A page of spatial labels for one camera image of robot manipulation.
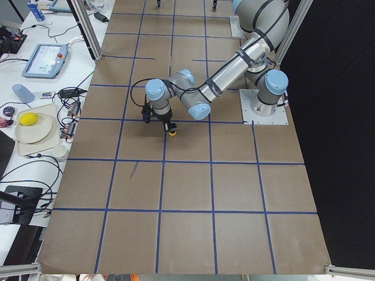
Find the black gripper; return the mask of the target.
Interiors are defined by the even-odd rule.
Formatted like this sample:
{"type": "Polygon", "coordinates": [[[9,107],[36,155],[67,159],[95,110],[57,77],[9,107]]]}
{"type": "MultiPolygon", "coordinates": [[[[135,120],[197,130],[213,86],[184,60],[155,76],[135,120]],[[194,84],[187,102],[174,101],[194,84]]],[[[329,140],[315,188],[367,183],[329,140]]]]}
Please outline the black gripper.
{"type": "Polygon", "coordinates": [[[165,114],[158,115],[158,120],[163,122],[163,127],[165,132],[171,132],[177,130],[177,125],[175,123],[171,123],[171,119],[173,116],[173,112],[169,111],[165,114]]]}

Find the silver blue-capped robot arm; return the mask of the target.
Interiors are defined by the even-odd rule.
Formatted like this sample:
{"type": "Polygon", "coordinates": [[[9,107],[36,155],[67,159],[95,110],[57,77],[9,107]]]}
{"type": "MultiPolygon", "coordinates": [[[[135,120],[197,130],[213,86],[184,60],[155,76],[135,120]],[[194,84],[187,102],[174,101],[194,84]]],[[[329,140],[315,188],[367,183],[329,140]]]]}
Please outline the silver blue-capped robot arm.
{"type": "Polygon", "coordinates": [[[281,43],[289,25],[285,1],[233,1],[233,12],[239,17],[240,28],[250,36],[234,56],[200,85],[195,86],[192,73],[180,70],[167,79],[152,78],[145,86],[142,115],[145,123],[156,118],[164,130],[174,135],[177,126],[172,119],[170,100],[178,97],[196,121],[211,113],[211,103],[238,78],[246,76],[258,87],[252,110],[261,116],[271,115],[280,96],[288,87],[287,75],[269,66],[268,55],[281,43]]]}

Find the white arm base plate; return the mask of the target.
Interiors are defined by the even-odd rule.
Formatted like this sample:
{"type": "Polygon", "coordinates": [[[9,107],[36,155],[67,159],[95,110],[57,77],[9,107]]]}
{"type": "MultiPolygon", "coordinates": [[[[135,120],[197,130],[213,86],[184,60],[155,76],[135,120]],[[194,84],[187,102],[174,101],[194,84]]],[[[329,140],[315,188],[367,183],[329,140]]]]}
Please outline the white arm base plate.
{"type": "Polygon", "coordinates": [[[258,90],[240,89],[243,124],[288,125],[286,107],[282,97],[274,105],[265,105],[258,99],[258,90]]]}

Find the second arm base plate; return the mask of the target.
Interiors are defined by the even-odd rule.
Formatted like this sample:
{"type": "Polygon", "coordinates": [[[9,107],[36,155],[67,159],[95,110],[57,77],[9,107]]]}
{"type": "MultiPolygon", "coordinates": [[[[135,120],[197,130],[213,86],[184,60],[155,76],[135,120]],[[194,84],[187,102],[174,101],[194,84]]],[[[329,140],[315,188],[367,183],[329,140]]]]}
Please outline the second arm base plate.
{"type": "Polygon", "coordinates": [[[237,15],[231,15],[229,17],[231,36],[235,39],[245,39],[245,33],[240,27],[240,20],[237,15]]]}

